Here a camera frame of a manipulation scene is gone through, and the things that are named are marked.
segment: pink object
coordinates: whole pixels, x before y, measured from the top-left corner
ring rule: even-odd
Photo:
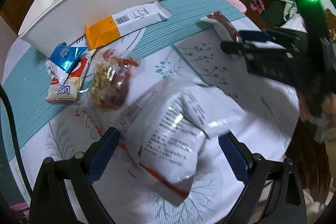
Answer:
[[[255,1],[254,3],[250,3],[250,7],[253,11],[257,11],[259,15],[265,11],[265,6],[261,0],[257,0],[258,3]]]
[[[235,6],[239,11],[241,11],[243,14],[246,13],[246,6],[239,0],[226,0],[230,2],[233,6]]]
[[[27,203],[18,203],[16,205],[10,206],[10,208],[14,211],[20,211],[29,208]]]

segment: table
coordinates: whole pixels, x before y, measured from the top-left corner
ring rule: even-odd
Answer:
[[[204,82],[219,87],[247,112],[245,119],[231,128],[239,141],[252,153],[280,160],[299,117],[295,90],[249,75],[244,59],[224,54],[215,31],[199,19],[220,10],[237,29],[258,28],[226,0],[163,0],[162,4],[172,12],[171,19],[113,43],[119,50],[132,50],[144,58],[132,80],[126,106],[175,70],[196,74]],[[76,43],[80,45],[83,41],[84,38]],[[90,86],[92,67],[82,90]],[[84,99],[80,104],[49,105],[44,101],[50,81],[45,56],[18,38],[8,53],[2,83],[13,107],[23,163],[32,186],[45,157],[68,159],[78,151],[85,151],[100,137],[92,120],[82,111]],[[0,111],[7,158],[29,203],[14,157],[4,107]],[[113,126],[117,116],[118,112],[105,113],[101,128]],[[215,223],[230,211],[243,189],[216,139],[209,140],[200,155],[212,159],[209,169],[195,177],[189,197],[178,208],[132,177],[120,160],[122,156],[117,150],[102,178],[93,184],[117,223]],[[66,185],[78,219],[86,222],[76,205],[71,184],[66,182]]]

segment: black cable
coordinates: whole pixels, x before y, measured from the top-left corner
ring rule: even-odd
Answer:
[[[26,174],[26,170],[25,167],[23,165],[22,162],[22,157],[21,157],[21,153],[20,153],[20,147],[19,147],[19,142],[17,140],[17,134],[16,134],[16,127],[15,127],[15,121],[14,121],[14,115],[13,115],[13,110],[11,107],[11,104],[9,102],[9,99],[7,97],[7,94],[5,93],[4,89],[2,88],[2,86],[0,85],[0,99],[2,100],[6,111],[7,111],[7,116],[8,116],[8,121],[9,121],[9,128],[10,128],[10,133],[12,135],[12,142],[13,142],[13,146],[14,146],[14,152],[15,152],[15,156],[16,156],[16,160],[17,160],[17,164],[19,166],[19,170],[23,179],[23,182],[25,184],[25,187],[27,189],[27,192],[29,194],[29,196],[32,196],[33,190],[30,186],[30,183],[28,181],[28,177]]]

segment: robotic hand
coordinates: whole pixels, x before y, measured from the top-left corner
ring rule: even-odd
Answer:
[[[221,48],[228,54],[243,55],[249,73],[295,87],[302,105],[301,117],[317,125],[314,139],[322,143],[323,132],[334,114],[324,102],[336,94],[336,45],[329,42],[319,0],[295,2],[307,33],[281,28],[239,31],[232,41],[223,41]],[[258,48],[253,41],[271,41],[284,48]]]
[[[31,197],[29,224],[81,224],[69,200],[64,180],[71,180],[79,205],[89,224],[115,224],[92,186],[100,179],[119,142],[119,132],[109,128],[86,152],[69,160],[44,159]],[[291,160],[270,161],[252,154],[231,132],[218,143],[237,180],[245,185],[241,196],[223,224],[248,224],[266,180],[273,180],[260,224],[306,224],[302,186]]]

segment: blue gripper pad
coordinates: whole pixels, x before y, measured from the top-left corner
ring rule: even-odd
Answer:
[[[238,32],[242,39],[248,41],[258,41],[258,42],[267,42],[273,41],[273,38],[270,37],[266,32],[262,31],[247,31],[242,30]]]
[[[248,164],[244,160],[239,149],[232,142],[228,134],[218,136],[218,143],[229,162],[236,179],[242,181],[246,186],[250,181]]]
[[[118,146],[119,136],[120,133],[118,130],[115,128],[109,128],[99,140],[99,142],[102,141],[102,145],[98,148],[89,163],[89,171],[86,176],[87,182],[90,185],[92,185],[95,181],[100,180],[100,177]]]

